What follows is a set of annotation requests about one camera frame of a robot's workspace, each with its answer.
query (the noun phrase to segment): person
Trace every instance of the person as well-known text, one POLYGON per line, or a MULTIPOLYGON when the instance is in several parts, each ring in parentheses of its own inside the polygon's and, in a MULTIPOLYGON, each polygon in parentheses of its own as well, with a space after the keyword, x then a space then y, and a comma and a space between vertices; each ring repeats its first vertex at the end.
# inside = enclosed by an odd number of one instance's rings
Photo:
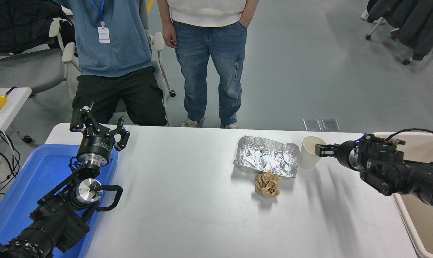
POLYGON ((163 91, 151 65, 140 0, 54 0, 73 12, 81 75, 73 110, 89 106, 107 124, 120 99, 138 125, 165 126, 163 91))
MULTIPOLYGON (((373 7, 376 3, 377 3, 377 0, 369 0, 369 1, 368 1, 368 4, 367 4, 367 6, 366 6, 366 9, 364 10, 363 14, 362 14, 361 17, 360 17, 362 20, 366 21, 366 20, 368 19, 368 17, 369 17, 369 12, 371 11, 372 7, 373 7)), ((372 23, 379 23, 379 21, 382 20, 382 19, 383 19, 383 17, 380 17, 378 20, 373 21, 372 23)))
POLYGON ((157 0, 165 44, 175 49, 185 78, 182 127, 202 125, 211 56, 220 76, 221 128, 239 129, 246 31, 259 0, 157 0))

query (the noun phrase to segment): chair armrest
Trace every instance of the chair armrest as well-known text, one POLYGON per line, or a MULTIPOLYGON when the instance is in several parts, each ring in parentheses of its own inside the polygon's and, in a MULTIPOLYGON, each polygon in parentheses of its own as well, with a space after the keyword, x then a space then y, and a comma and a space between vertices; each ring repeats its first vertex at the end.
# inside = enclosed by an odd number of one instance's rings
POLYGON ((156 32, 154 34, 154 50, 155 51, 161 51, 164 49, 165 41, 164 37, 162 36, 162 32, 156 32))
POLYGON ((65 46, 65 50, 62 54, 62 62, 70 62, 74 57, 74 48, 76 44, 74 42, 70 42, 65 46))
POLYGON ((49 28, 49 38, 56 37, 60 31, 60 22, 58 20, 54 20, 51 23, 51 27, 49 28))

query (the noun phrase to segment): blue jacket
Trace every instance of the blue jacket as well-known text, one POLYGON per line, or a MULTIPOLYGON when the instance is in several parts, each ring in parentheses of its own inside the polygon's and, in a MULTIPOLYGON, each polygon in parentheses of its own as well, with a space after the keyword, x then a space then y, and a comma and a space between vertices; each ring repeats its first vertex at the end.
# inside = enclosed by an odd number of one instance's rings
MULTIPOLYGON (((119 77, 151 66, 151 49, 140 19, 140 0, 105 0, 111 43, 100 43, 100 13, 91 0, 54 0, 72 10, 83 75, 119 77)), ((101 9, 102 0, 93 0, 101 9)))

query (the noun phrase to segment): black jacket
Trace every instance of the black jacket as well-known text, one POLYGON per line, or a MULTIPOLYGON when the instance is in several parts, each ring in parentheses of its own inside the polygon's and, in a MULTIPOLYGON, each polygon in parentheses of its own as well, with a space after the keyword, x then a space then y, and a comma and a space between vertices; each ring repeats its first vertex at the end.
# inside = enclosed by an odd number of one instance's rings
POLYGON ((46 43, 54 17, 67 18, 51 0, 0 0, 0 52, 18 54, 46 43))
POLYGON ((433 48, 433 0, 378 0, 367 21, 382 16, 399 28, 394 36, 414 50, 413 59, 422 60, 433 48))

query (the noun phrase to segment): white bin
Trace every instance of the white bin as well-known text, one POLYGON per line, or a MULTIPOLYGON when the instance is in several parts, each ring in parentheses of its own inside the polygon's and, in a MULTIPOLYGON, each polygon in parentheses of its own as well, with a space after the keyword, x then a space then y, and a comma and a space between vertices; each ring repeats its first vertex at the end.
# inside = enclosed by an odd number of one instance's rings
MULTIPOLYGON (((392 133, 374 134, 385 138, 392 133)), ((424 163, 433 161, 433 134, 404 132, 394 138, 406 141, 406 145, 397 146, 397 150, 405 153, 405 160, 424 163)), ((433 258, 433 207, 412 195, 393 196, 418 255, 422 258, 433 258)))

